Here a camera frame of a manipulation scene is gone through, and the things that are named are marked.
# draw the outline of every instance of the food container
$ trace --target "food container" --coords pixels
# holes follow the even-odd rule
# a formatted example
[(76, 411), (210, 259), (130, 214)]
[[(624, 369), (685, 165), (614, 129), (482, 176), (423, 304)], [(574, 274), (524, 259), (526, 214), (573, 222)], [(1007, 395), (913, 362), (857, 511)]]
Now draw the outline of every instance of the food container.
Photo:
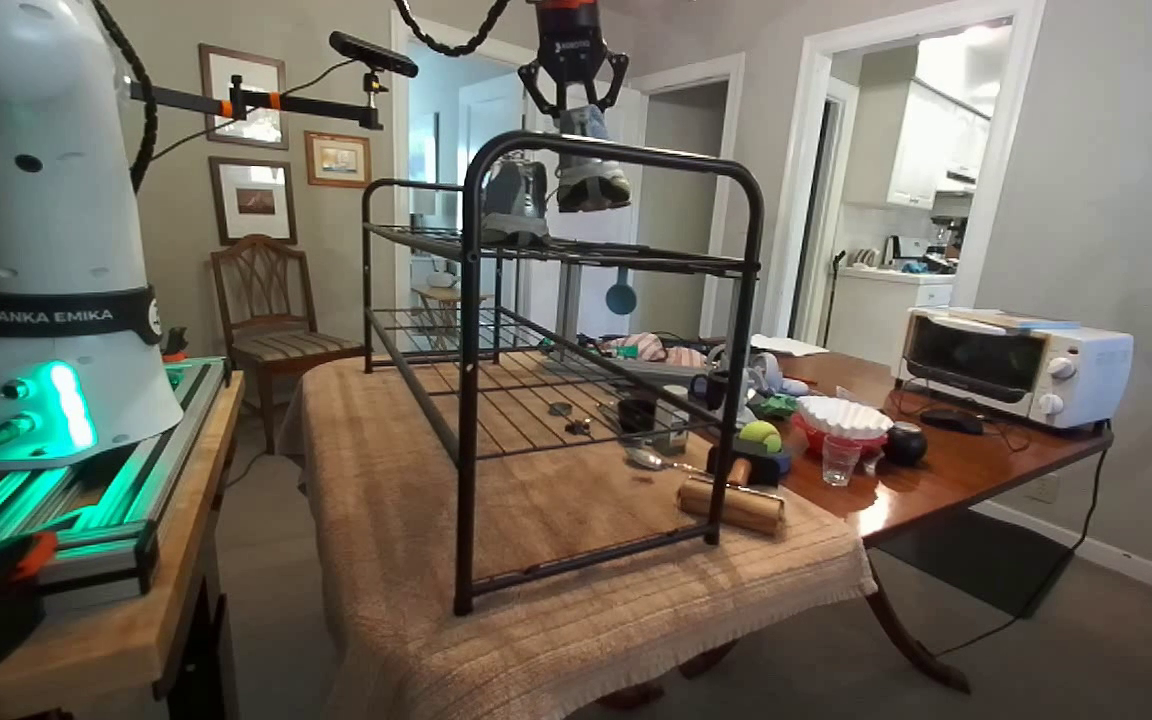
[(790, 428), (805, 436), (809, 456), (818, 456), (823, 436), (857, 440), (859, 456), (874, 456), (886, 443), (892, 415), (842, 395), (798, 395)]

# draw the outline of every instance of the black metal wire rack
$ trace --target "black metal wire rack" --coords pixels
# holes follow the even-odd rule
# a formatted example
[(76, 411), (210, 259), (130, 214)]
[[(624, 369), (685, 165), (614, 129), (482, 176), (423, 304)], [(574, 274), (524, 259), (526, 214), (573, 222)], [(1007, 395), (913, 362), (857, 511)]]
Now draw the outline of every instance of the black metal wire rack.
[[(599, 155), (618, 165), (644, 165), (663, 170), (705, 170), (727, 176), (746, 198), (746, 235), (742, 256), (693, 256), (693, 252), (663, 252), (644, 245), (595, 245), (595, 238), (561, 238), (561, 235), (533, 235), (533, 231), (494, 231), (482, 222), (478, 191), (494, 160), (508, 150), (561, 150), (561, 155)], [(410, 222), (380, 222), (377, 197), (380, 191), (452, 191), (460, 197), (460, 231), (439, 227), (410, 227)], [(550, 134), (550, 133), (502, 133), (489, 141), (466, 170), (463, 184), (423, 184), (423, 180), (377, 180), (363, 191), (363, 369), (377, 369), (377, 352), (390, 359), (390, 369), (410, 389), (419, 411), (428, 415), (433, 432), (449, 448), (455, 462), (455, 588), (452, 611), (472, 611), (472, 601), (482, 593), (533, 583), (543, 577), (593, 569), (602, 560), (651, 552), (680, 539), (707, 539), (719, 545), (719, 511), (722, 511), (722, 483), (730, 462), (730, 432), (736, 432), (736, 402), (707, 411), (685, 395), (663, 393), (659, 384), (629, 371), (624, 362), (580, 347), (573, 329), (539, 329), (515, 307), (502, 307), (502, 263), (524, 259), (561, 259), (561, 263), (595, 263), (595, 268), (636, 268), (636, 270), (687, 270), (687, 274), (719, 274), (730, 278), (730, 335), (722, 355), (722, 384), (739, 389), (742, 380), (742, 352), (751, 329), (751, 291), (760, 270), (760, 227), (765, 227), (765, 198), (760, 184), (742, 165), (696, 155), (696, 150), (663, 150), (663, 146), (633, 146), (633, 142), (602, 142), (580, 134)], [(460, 300), (449, 307), (452, 317), (428, 317), (428, 307), (377, 307), (377, 238), (406, 245), (414, 252), (433, 252), (455, 259), (460, 270)], [(494, 287), (482, 296), (478, 263), (494, 263)], [(710, 507), (699, 519), (687, 519), (668, 533), (646, 533), (624, 539), (614, 548), (583, 548), (549, 565), (526, 565), (515, 573), (474, 577), (474, 496), (492, 491), (478, 488), (478, 462), (526, 452), (573, 452), (588, 443), (614, 443), (624, 432), (611, 421), (611, 402), (624, 393), (646, 393), (659, 409), (705, 423), (710, 436)]]

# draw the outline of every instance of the kitchen counter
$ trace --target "kitchen counter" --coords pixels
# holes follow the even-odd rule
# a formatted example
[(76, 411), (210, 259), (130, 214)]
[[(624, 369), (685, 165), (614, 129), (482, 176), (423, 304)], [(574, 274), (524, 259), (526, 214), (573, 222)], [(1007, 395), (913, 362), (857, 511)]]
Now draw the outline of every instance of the kitchen counter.
[(953, 307), (956, 274), (898, 268), (839, 268), (826, 347), (892, 369), (913, 307)]

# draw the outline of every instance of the white wall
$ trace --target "white wall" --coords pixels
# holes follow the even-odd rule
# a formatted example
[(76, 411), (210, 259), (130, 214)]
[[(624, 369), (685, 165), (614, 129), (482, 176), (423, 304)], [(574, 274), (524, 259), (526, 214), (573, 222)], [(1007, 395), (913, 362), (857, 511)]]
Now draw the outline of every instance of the white wall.
[[(1136, 335), (1091, 533), (1152, 554), (1152, 3), (1048, 3), (979, 300)], [(1076, 476), (1022, 507), (1076, 523)]]

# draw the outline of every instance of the table leg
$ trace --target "table leg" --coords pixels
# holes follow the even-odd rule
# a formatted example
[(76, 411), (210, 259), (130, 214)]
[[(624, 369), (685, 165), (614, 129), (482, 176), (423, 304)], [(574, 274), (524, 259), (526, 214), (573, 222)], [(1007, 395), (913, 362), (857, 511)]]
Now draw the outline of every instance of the table leg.
[(958, 667), (953, 667), (941, 656), (932, 656), (917, 636), (909, 636), (909, 627), (898, 624), (898, 615), (895, 615), (895, 607), (886, 601), (884, 580), (879, 577), (870, 577), (870, 580), (874, 580), (874, 593), (862, 596), (862, 601), (866, 601), (870, 615), (884, 624), (886, 639), (898, 647), (898, 656), (913, 667), (921, 667), (925, 675), (932, 675), (937, 684), (971, 697), (971, 678)]
[(696, 678), (696, 675), (719, 667), (730, 647), (736, 647), (736, 639), (693, 656), (687, 664), (680, 664), (680, 675)]

